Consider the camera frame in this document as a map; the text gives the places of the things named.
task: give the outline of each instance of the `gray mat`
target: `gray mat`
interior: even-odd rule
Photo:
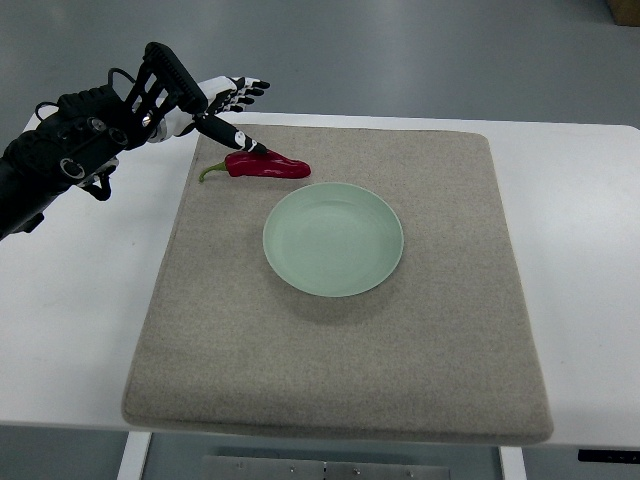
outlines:
[[[527,444],[552,432],[487,140],[476,134],[246,126],[312,165],[303,180],[198,183],[229,151],[201,138],[123,399],[158,428]],[[373,290],[321,298],[262,251],[273,206],[309,183],[384,198],[405,234]]]

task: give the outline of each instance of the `white table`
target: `white table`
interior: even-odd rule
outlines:
[[[555,423],[548,443],[640,446],[638,130],[266,113],[227,119],[486,136]],[[0,243],[0,423],[131,429],[121,395],[196,140],[123,153],[108,202],[73,189],[32,234]]]

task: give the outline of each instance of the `plate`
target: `plate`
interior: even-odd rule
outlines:
[[[267,261],[285,282],[312,295],[346,297],[391,275],[404,236],[398,216],[375,193],[315,183],[273,208],[262,241]]]

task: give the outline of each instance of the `pepper stem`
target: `pepper stem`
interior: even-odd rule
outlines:
[[[198,177],[198,181],[200,183],[204,182],[204,176],[209,173],[209,172],[213,172],[214,170],[220,171],[220,172],[226,172],[227,171],[227,165],[224,162],[220,162],[212,167],[208,167],[205,168],[201,173],[200,176]]]

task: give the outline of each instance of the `red pepper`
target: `red pepper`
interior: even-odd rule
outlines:
[[[224,162],[204,169],[199,180],[204,181],[204,176],[213,170],[229,172],[232,177],[247,175],[251,177],[304,178],[311,175],[311,167],[306,163],[300,160],[290,160],[272,150],[267,150],[266,154],[230,153],[225,157]]]

